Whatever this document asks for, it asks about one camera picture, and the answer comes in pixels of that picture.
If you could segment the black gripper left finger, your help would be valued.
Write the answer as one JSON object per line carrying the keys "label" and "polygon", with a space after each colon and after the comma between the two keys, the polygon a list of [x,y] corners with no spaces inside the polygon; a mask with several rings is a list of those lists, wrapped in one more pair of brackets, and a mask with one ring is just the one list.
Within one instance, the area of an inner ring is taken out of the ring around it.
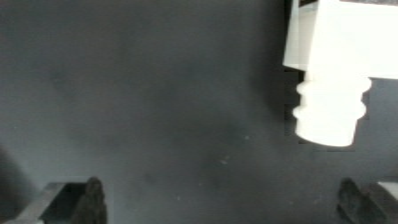
{"label": "black gripper left finger", "polygon": [[103,183],[50,183],[23,209],[14,224],[108,224]]}

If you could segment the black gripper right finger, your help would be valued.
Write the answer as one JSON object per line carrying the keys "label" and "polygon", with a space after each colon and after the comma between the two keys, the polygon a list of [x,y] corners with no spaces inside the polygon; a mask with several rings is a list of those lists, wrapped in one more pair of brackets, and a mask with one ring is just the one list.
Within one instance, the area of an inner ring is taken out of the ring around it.
{"label": "black gripper right finger", "polygon": [[359,187],[345,178],[336,212],[339,224],[398,224],[398,181],[377,181]]}

